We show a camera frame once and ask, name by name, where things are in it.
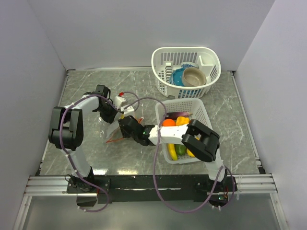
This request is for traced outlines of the clear zip top bag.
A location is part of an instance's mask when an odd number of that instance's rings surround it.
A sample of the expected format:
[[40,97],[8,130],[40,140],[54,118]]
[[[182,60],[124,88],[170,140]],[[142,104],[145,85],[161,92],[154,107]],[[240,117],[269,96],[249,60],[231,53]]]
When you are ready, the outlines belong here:
[[114,139],[116,133],[120,130],[118,120],[114,121],[107,129],[106,143],[116,142],[123,139],[123,137]]

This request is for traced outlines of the fake dark purple eggplant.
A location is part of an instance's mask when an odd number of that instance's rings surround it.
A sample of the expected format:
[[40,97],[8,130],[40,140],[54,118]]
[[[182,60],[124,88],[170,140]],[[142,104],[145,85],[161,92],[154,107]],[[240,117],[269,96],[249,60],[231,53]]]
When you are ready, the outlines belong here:
[[170,112],[166,114],[166,119],[173,119],[176,120],[178,117],[182,116],[182,117],[190,117],[191,115],[193,115],[193,113],[190,112]]

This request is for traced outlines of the fake yellow banana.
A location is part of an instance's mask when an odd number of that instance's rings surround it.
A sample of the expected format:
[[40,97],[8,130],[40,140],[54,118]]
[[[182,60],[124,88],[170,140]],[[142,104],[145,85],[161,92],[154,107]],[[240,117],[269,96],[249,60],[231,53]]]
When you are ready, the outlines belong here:
[[173,143],[167,144],[168,152],[173,161],[177,161],[177,153],[175,150],[175,145]]

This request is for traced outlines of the fake yellow bell pepper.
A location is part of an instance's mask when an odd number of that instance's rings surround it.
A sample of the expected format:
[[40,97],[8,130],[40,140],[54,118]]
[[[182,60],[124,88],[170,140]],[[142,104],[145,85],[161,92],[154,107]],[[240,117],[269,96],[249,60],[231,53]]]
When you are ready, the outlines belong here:
[[189,117],[179,116],[176,119],[176,126],[186,125],[190,122]]

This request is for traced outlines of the fake green orange mango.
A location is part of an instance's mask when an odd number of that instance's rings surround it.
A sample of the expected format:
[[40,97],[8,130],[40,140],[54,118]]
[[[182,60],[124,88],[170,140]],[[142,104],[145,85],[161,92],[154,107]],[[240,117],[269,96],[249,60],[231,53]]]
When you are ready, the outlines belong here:
[[175,144],[175,151],[178,156],[183,156],[187,153],[187,148],[184,145]]

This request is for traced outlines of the white perforated tray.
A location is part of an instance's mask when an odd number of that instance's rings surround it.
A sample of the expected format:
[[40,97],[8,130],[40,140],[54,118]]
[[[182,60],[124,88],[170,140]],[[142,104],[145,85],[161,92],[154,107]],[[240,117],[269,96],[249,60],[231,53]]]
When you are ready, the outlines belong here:
[[[204,124],[208,128],[212,129],[211,122],[209,120],[207,111],[204,107],[203,102],[198,98],[182,98],[167,100],[162,103],[155,105],[155,113],[157,122],[160,123],[164,120],[165,112],[168,113],[189,113],[190,120],[194,119]],[[187,131],[187,125],[161,127],[161,140],[160,145],[163,150],[163,155],[166,162],[170,164],[186,164],[200,161],[196,157],[191,157],[187,153],[182,156],[178,156],[177,160],[173,160],[171,154],[168,151],[167,141],[171,143],[180,144],[182,135]]]

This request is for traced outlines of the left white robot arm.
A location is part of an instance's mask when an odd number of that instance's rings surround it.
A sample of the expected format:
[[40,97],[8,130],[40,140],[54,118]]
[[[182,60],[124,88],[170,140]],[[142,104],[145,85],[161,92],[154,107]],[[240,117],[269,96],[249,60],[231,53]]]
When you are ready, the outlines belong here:
[[65,155],[71,167],[71,175],[78,180],[78,187],[88,193],[95,187],[92,167],[81,148],[83,142],[83,116],[98,112],[100,117],[111,124],[118,109],[110,99],[111,91],[105,85],[97,85],[95,91],[86,92],[81,99],[65,107],[52,110],[48,140]]

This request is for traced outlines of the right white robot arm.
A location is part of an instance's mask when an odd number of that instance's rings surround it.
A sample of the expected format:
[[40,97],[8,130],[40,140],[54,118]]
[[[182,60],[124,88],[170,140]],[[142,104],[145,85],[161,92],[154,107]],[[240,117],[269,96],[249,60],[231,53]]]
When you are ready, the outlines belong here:
[[219,153],[219,135],[196,119],[180,126],[141,125],[133,116],[118,121],[124,138],[132,138],[142,146],[179,144],[200,161],[205,162],[210,186],[221,191],[227,184],[227,172]]

